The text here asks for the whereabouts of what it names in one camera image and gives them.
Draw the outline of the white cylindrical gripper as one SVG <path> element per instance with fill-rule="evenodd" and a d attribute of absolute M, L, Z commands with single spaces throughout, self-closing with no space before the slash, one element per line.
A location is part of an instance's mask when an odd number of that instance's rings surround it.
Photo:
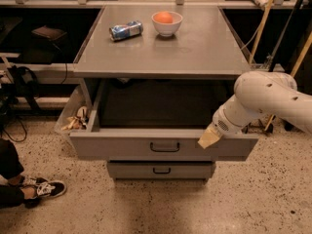
<path fill-rule="evenodd" d="M 237 134 L 251 121 L 259 119 L 261 116 L 260 112 L 248 109 L 236 96 L 232 96 L 214 113 L 213 121 L 205 129 L 198 143 L 206 149 L 218 142 L 222 135 Z"/>

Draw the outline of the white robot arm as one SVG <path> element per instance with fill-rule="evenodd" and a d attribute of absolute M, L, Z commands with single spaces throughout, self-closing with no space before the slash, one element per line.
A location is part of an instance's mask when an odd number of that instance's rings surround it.
<path fill-rule="evenodd" d="M 214 113 L 198 143 L 206 149 L 268 114 L 286 120 L 307 134 L 312 133 L 312 97 L 297 90 L 291 75 L 249 71 L 237 78 L 234 95 Z"/>

